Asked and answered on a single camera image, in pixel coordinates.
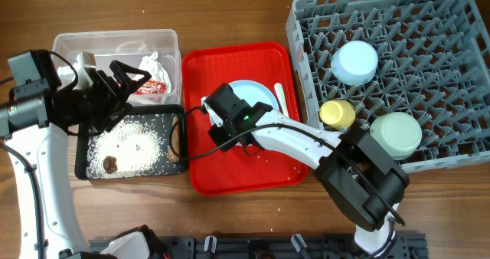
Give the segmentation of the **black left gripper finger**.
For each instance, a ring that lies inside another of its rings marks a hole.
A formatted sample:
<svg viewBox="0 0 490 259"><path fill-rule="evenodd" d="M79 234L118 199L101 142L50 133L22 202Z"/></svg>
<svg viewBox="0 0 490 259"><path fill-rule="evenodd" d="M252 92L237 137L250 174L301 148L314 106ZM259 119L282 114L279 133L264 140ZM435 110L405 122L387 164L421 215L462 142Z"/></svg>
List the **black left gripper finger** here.
<svg viewBox="0 0 490 259"><path fill-rule="evenodd" d="M98 136L104 132L109 133L126 115L128 115L133 109L133 106L130 103L125 103L124 107L115 112L112 116L108 118L108 120L104 123L104 127L102 129L98 129L97 131L92 131L91 136Z"/></svg>
<svg viewBox="0 0 490 259"><path fill-rule="evenodd" d="M152 78L152 75L145 70L124 64L120 61L112 61L109 65L116 81L119 83L120 90L125 98L135 93L142 85ZM129 74L141 75L138 79L133 79Z"/></svg>

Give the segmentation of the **white napkin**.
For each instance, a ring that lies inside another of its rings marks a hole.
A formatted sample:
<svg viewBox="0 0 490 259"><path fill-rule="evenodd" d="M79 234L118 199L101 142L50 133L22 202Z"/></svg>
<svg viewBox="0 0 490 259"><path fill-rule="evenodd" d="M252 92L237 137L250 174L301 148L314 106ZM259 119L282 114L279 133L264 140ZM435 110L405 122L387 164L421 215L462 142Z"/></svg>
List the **white napkin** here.
<svg viewBox="0 0 490 259"><path fill-rule="evenodd" d="M166 84L165 93L172 91L172 83L166 69L158 62L158 52L153 52L150 56L144 56L139 65L140 70L148 71L152 78L150 80L157 80Z"/></svg>

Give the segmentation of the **red snack wrapper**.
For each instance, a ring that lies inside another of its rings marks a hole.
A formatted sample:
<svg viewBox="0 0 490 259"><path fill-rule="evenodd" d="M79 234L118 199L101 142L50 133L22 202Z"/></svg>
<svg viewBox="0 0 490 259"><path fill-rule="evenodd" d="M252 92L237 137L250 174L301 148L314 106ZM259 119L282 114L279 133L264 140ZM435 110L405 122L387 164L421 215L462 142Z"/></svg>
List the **red snack wrapper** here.
<svg viewBox="0 0 490 259"><path fill-rule="evenodd" d="M157 80L148 80L135 92L135 95L164 94L165 91L165 83Z"/></svg>

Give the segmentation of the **cooked white rice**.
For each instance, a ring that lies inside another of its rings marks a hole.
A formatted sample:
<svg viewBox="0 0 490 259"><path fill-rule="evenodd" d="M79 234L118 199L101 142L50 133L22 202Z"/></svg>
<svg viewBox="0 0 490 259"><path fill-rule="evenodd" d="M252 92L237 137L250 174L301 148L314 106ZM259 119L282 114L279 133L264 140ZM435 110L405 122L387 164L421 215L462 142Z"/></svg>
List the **cooked white rice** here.
<svg viewBox="0 0 490 259"><path fill-rule="evenodd" d="M159 175L171 163L168 160L168 126L171 114L125 116L109 133L91 136L86 156L89 179L118 179ZM106 156L117 158L118 169L104 171Z"/></svg>

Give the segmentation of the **brown bread stick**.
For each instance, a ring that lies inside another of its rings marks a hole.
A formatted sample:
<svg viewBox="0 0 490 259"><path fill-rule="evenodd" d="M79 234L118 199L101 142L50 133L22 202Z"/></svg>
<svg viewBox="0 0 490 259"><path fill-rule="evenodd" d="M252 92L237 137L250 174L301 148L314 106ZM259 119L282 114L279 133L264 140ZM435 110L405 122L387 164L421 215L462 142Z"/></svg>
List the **brown bread stick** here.
<svg viewBox="0 0 490 259"><path fill-rule="evenodd" d="M175 155L181 154L180 151L180 126L177 125L171 134L171 143L168 145L168 160L173 163L179 161L179 157Z"/></svg>

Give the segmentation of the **dark brown food lump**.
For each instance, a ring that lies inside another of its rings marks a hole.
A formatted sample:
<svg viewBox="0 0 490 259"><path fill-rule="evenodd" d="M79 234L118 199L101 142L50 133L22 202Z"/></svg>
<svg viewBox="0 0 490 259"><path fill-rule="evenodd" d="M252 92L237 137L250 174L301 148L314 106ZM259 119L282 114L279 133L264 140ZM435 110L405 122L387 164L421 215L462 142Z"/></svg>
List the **dark brown food lump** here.
<svg viewBox="0 0 490 259"><path fill-rule="evenodd" d="M106 156L103 160L104 171L108 174L114 173L118 169L116 161L117 161L116 157Z"/></svg>

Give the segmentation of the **yellow plastic cup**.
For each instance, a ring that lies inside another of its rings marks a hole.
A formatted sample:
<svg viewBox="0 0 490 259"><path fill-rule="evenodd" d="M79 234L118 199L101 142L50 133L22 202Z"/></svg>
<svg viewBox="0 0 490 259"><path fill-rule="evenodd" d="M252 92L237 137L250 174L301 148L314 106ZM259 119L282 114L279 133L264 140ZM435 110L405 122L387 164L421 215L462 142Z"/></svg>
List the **yellow plastic cup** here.
<svg viewBox="0 0 490 259"><path fill-rule="evenodd" d="M346 100L330 100L323 103L318 115L323 123L337 130L348 128L355 121L354 107Z"/></svg>

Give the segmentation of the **green rice bowl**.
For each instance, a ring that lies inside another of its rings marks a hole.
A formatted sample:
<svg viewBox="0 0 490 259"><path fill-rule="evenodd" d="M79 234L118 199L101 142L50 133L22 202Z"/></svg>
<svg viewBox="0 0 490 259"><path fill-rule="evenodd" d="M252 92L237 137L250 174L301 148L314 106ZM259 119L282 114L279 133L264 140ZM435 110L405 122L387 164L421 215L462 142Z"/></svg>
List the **green rice bowl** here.
<svg viewBox="0 0 490 259"><path fill-rule="evenodd" d="M411 115L401 112L379 116L371 124L370 134L395 160L411 156L422 140L420 124Z"/></svg>

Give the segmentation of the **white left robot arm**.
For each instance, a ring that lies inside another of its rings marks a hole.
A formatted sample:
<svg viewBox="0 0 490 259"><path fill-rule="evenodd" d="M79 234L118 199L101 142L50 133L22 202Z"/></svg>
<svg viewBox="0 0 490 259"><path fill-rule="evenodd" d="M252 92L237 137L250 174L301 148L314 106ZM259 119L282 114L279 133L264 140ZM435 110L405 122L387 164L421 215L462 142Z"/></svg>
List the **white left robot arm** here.
<svg viewBox="0 0 490 259"><path fill-rule="evenodd" d="M109 132L132 109L129 96L151 77L112 61L112 76L93 66L74 68L63 85L54 56L38 49L8 59L15 87L1 105L1 148L15 171L22 258L89 256L68 175L70 128L86 127L85 136Z"/></svg>

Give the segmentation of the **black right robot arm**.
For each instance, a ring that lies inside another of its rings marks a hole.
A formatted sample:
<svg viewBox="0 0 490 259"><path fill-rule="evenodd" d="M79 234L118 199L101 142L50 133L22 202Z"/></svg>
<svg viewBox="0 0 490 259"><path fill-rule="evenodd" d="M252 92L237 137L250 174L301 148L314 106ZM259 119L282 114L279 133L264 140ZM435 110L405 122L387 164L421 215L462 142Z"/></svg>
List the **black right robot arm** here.
<svg viewBox="0 0 490 259"><path fill-rule="evenodd" d="M249 105L222 83L197 110L213 120L208 131L221 152L256 146L282 153L311 169L338 209L356 226L354 240L369 258L382 258L405 221L397 206L408 175L368 132L324 131L292 120L267 103Z"/></svg>

